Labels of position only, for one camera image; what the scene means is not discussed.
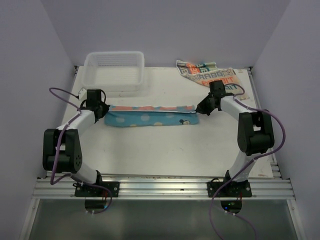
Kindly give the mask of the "blue polka dot towel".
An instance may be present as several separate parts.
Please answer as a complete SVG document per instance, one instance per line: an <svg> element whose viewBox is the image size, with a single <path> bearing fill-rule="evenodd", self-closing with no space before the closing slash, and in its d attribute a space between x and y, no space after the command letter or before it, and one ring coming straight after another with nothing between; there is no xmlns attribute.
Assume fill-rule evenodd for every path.
<svg viewBox="0 0 320 240"><path fill-rule="evenodd" d="M194 105L112 105L104 117L105 125L118 128L197 125L199 122Z"/></svg>

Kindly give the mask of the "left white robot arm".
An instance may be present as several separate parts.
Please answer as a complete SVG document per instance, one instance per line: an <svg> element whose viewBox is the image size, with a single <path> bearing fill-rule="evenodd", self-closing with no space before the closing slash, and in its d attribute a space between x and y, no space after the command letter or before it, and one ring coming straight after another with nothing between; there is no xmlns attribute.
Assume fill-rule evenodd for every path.
<svg viewBox="0 0 320 240"><path fill-rule="evenodd" d="M76 109L75 115L57 128L49 128L43 134L42 166L51 172L50 184L55 185L63 178L69 177L86 185L86 190L92 196L103 193L102 176L84 163L81 149L81 135L104 118L110 109L106 104L106 93L101 89L88 89L86 99L80 105L59 96L55 91L64 92L76 99L80 95L64 89L51 87L49 92Z"/></svg>

